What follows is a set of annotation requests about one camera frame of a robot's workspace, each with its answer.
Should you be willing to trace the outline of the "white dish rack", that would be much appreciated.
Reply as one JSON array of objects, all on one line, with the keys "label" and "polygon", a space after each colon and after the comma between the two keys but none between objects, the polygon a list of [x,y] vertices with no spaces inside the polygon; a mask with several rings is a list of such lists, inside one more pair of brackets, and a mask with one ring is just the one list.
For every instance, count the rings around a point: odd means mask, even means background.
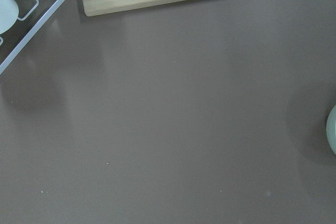
[{"label": "white dish rack", "polygon": [[1,72],[15,59],[65,0],[15,0],[19,14],[15,24],[1,34]]}]

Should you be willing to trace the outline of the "pale green cup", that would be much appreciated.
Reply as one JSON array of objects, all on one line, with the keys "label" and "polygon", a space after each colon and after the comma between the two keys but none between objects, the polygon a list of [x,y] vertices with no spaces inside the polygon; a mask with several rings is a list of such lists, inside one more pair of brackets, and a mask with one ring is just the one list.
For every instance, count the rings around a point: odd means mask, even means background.
[{"label": "pale green cup", "polygon": [[17,21],[19,14],[15,0],[1,0],[1,34],[8,31]]}]

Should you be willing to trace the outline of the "green bowl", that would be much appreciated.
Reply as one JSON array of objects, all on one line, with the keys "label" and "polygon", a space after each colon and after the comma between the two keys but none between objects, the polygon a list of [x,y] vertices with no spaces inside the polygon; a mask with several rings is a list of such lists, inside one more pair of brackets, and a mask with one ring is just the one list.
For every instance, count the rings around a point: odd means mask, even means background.
[{"label": "green bowl", "polygon": [[336,106],[334,106],[330,111],[325,127],[327,140],[334,154],[336,154],[335,116],[336,116]]}]

